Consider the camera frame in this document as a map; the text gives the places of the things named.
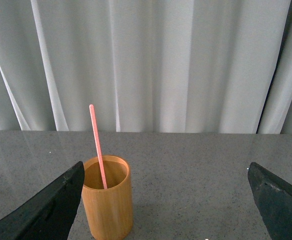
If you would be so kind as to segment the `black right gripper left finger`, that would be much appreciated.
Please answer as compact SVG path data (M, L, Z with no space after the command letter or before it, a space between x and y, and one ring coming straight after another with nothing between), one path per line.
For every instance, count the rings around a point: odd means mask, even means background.
M81 161L0 220L0 240L66 240L85 178Z

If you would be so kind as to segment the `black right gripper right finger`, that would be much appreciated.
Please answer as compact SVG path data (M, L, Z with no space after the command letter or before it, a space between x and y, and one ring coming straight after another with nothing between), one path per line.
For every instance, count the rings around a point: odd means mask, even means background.
M255 162L247 178L270 238L292 240L292 185Z

